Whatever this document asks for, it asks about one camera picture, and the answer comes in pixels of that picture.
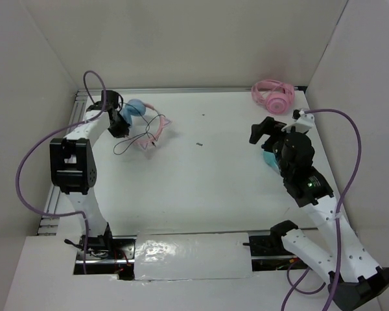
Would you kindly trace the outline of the blue pink cat-ear headphones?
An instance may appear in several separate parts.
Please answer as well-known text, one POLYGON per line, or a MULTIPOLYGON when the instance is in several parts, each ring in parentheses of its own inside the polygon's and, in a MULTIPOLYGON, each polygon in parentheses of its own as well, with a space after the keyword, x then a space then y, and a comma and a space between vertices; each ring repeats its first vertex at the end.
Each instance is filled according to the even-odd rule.
POLYGON ((130 143, 121 153, 126 152, 132 144, 143 151, 147 151, 152 147, 155 148, 164 129, 172 123, 168 117, 160 113, 153 105, 136 98, 129 100, 121 108, 120 114, 130 124, 130 130, 133 128, 135 118, 141 119, 145 125, 141 133, 136 135, 129 134, 126 136, 126 139, 121 141, 121 143, 130 143))

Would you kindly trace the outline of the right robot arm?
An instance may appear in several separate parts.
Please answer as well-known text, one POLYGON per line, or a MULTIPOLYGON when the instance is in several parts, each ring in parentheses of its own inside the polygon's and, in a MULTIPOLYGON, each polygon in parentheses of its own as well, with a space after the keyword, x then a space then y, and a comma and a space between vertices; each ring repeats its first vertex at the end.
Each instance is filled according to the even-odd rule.
POLYGON ((283 179, 287 193, 314 222, 329 251, 305 236, 286 220, 271 228, 270 247, 277 254, 296 255, 328 285, 333 302, 341 310, 356 310, 389 287, 389 267, 382 267, 368 253, 346 217, 337 211, 337 198, 324 176, 313 165, 315 150, 307 132, 312 115, 285 124, 272 117, 251 127, 249 142, 262 136, 264 160, 283 179))

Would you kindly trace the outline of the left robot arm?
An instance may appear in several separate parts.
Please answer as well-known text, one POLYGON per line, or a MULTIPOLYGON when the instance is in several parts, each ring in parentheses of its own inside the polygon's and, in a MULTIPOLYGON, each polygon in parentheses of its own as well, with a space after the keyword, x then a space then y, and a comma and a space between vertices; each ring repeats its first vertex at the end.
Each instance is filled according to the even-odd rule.
POLYGON ((88 221, 82 226, 80 242, 73 245, 100 259, 115 255, 115 242, 93 189, 97 166, 92 147, 106 130, 114 138, 129 134, 130 124, 119 113, 123 104, 118 92, 102 91, 101 100, 87 108, 86 122, 65 137, 50 142, 51 180, 66 195, 74 210, 83 212, 88 221))

